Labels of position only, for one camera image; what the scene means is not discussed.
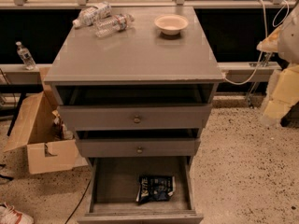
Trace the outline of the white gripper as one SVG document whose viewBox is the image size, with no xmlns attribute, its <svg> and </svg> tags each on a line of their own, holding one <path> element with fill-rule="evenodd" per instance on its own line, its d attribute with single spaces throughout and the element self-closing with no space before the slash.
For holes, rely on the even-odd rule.
<svg viewBox="0 0 299 224">
<path fill-rule="evenodd" d="M 261 41 L 256 49 L 262 52 L 279 52 L 281 35 L 280 25 Z M 291 63 L 282 71 L 276 70 L 271 75 L 266 97 L 261 106 L 260 121 L 267 127 L 278 126 L 281 120 L 299 102 L 299 64 Z"/>
</svg>

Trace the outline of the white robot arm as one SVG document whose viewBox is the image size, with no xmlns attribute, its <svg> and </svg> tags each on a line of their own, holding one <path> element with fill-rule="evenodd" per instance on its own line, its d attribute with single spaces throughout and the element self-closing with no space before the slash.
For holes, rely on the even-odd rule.
<svg viewBox="0 0 299 224">
<path fill-rule="evenodd" d="M 261 123 L 276 126 L 299 102 L 299 4 L 278 28 L 257 45 L 257 50 L 275 52 L 289 63 L 287 68 L 275 71 L 270 77 L 261 107 Z"/>
</svg>

